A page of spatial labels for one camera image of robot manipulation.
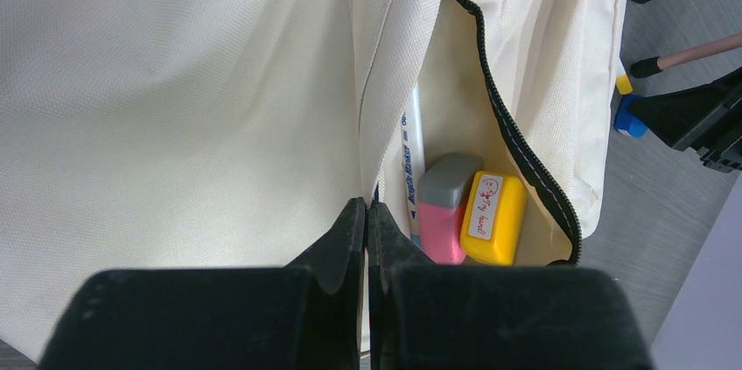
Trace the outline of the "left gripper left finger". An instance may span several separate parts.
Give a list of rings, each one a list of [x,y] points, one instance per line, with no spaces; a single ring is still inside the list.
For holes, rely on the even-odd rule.
[[[356,369],[366,206],[281,268],[110,269],[71,299],[42,369]]]

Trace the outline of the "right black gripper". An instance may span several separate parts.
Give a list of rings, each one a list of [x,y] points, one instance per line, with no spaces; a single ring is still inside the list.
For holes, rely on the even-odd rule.
[[[701,86],[632,101],[627,110],[667,146],[692,148],[703,166],[741,170],[741,70]]]

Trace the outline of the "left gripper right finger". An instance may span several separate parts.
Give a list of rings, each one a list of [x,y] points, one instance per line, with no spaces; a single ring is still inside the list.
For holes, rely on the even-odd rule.
[[[374,369],[650,369],[622,289],[607,274],[438,265],[389,209],[367,210]]]

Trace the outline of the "blue small eraser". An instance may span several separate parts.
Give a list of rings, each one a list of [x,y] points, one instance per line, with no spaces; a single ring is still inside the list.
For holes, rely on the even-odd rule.
[[[647,132],[648,127],[628,109],[632,102],[640,99],[642,96],[638,94],[625,94],[621,97],[613,121],[613,128],[621,135],[639,138]]]

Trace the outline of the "yellow capped white marker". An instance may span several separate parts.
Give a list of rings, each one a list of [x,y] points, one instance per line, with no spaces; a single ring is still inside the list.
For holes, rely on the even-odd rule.
[[[634,89],[624,64],[620,59],[617,61],[616,73],[615,88],[618,93],[621,95],[631,94]]]

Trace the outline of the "yellow orange eraser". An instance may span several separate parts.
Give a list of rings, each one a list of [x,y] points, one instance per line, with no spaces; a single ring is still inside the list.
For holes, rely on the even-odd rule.
[[[527,199],[519,178],[491,171],[477,172],[459,236],[467,256],[485,264],[512,265]]]

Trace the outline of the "pink eraser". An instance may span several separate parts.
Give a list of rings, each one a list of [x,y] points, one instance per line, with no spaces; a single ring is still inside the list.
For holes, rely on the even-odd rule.
[[[459,242],[461,226],[474,175],[483,163],[479,156],[449,152],[420,179],[420,240],[435,263],[459,265],[466,258]]]

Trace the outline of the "blue capped white marker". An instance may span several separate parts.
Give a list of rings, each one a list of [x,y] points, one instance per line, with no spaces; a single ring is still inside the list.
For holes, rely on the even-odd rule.
[[[415,85],[401,117],[402,168],[406,188],[409,237],[422,247],[419,220],[419,180],[425,172],[424,137],[419,86]]]

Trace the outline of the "beige canvas backpack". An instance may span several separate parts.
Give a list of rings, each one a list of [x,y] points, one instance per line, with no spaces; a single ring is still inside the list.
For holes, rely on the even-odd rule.
[[[605,204],[627,0],[1,0],[1,338],[38,361],[104,269],[283,265],[426,161],[528,191],[519,265]]]

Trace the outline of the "pink tripod stand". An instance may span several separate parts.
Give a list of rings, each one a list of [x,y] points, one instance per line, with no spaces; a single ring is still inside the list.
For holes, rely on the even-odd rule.
[[[628,72],[634,78],[643,79],[674,66],[705,59],[720,53],[739,49],[740,47],[741,34],[737,33],[680,52],[636,61],[629,67]]]

